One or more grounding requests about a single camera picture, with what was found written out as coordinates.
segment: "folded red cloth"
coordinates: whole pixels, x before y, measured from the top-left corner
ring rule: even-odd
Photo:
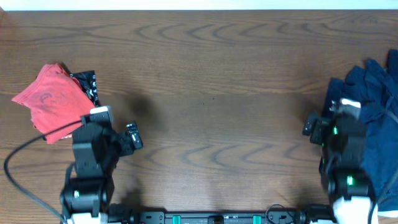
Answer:
[[[34,126],[41,133],[48,133],[80,120],[80,116],[89,114],[94,108],[76,82],[58,63],[44,65],[36,80],[12,101],[28,107]],[[74,124],[49,134],[47,144],[53,144],[80,126]]]

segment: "red towel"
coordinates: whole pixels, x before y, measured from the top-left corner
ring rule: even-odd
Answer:
[[[80,116],[89,114],[94,108],[77,84],[80,85],[58,63],[44,65],[36,80],[12,101],[28,107],[34,126],[41,133],[48,133],[80,120]],[[53,144],[80,126],[74,124],[49,134],[47,144]]]

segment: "robotic arm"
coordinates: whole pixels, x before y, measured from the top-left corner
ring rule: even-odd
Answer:
[[[68,224],[367,224],[368,217],[375,224],[376,196],[360,168],[366,127],[358,121],[359,112],[358,102],[342,99],[332,120],[313,114],[303,129],[304,135],[311,136],[310,142],[322,146],[319,171],[331,206],[275,208],[266,213],[134,213],[110,201],[112,172],[119,157],[143,147],[137,125],[129,124],[125,133],[118,134],[111,127],[109,108],[95,108],[73,132],[76,178],[70,179],[71,167],[60,195],[63,216]]]

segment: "navy fabric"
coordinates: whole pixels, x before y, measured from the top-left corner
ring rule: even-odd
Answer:
[[[398,124],[385,112],[398,116],[398,50],[389,52],[387,70],[375,60],[369,60],[366,69],[354,67],[345,81],[332,79],[322,115],[332,118],[331,101],[342,97],[361,102],[359,120],[368,126],[362,166],[379,196],[398,168]],[[398,182],[386,196],[379,211],[398,210]]]

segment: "green light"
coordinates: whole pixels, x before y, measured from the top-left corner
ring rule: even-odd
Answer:
[[[354,185],[353,176],[347,176],[347,184],[348,184],[349,186]]]

